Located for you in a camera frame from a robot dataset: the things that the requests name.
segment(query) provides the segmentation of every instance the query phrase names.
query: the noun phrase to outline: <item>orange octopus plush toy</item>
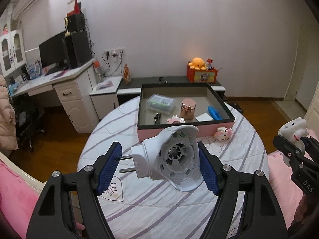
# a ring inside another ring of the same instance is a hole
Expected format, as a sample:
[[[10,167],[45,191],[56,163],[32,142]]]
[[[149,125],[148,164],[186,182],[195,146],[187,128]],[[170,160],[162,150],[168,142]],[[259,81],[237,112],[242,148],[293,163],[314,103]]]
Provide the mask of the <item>orange octopus plush toy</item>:
[[[205,61],[199,57],[193,58],[192,62],[188,63],[188,66],[190,69],[195,69],[197,71],[198,70],[207,70]]]

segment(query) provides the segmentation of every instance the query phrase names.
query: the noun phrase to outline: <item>computer monitor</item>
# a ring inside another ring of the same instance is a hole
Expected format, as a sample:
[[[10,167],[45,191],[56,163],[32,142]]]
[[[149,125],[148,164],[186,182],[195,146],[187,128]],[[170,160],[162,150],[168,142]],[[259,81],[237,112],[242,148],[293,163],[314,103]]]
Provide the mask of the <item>computer monitor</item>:
[[[42,67],[47,67],[54,63],[64,67],[66,60],[62,39],[65,36],[65,31],[49,38],[39,45]]]

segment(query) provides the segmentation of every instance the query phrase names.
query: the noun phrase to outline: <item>black speaker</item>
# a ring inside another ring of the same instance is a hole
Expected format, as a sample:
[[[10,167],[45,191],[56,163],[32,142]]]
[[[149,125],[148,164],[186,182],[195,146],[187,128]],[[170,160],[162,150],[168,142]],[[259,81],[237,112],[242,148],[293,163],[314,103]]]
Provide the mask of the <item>black speaker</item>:
[[[86,31],[74,32],[70,36],[64,37],[62,42],[69,69],[80,67],[91,60]]]
[[[85,18],[83,13],[75,13],[67,18],[69,32],[85,30]]]

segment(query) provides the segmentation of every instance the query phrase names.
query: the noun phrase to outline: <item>white tablecloth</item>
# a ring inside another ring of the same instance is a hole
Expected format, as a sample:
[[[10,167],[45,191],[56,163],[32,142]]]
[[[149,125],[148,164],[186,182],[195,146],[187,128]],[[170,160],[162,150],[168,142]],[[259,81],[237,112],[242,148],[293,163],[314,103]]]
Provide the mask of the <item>white tablecloth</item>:
[[[104,155],[113,141],[120,142],[123,155],[139,145],[137,135],[139,97],[109,113],[90,135],[78,163],[78,170]],[[261,169],[269,177],[264,145],[252,125],[235,109],[234,134],[226,142],[211,137],[198,138],[223,164],[241,172]],[[213,211],[217,197],[205,182],[196,190],[181,192],[165,181],[138,179],[135,172],[120,174],[119,169],[134,167],[132,160],[120,161],[111,184],[99,197],[106,220],[115,236],[122,239],[199,238]],[[228,237],[235,235],[242,211],[240,192]]]

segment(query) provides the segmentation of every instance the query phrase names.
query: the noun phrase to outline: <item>metal prong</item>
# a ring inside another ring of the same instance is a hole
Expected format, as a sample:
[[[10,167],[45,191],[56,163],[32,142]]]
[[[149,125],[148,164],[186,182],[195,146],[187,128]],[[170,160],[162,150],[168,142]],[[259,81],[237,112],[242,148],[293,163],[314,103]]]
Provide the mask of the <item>metal prong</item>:
[[[135,172],[135,168],[127,168],[119,170],[119,173],[126,173],[126,172]]]
[[[127,160],[127,159],[132,159],[133,156],[129,155],[129,156],[121,156],[120,158],[117,158],[117,161],[121,161],[121,160]]]

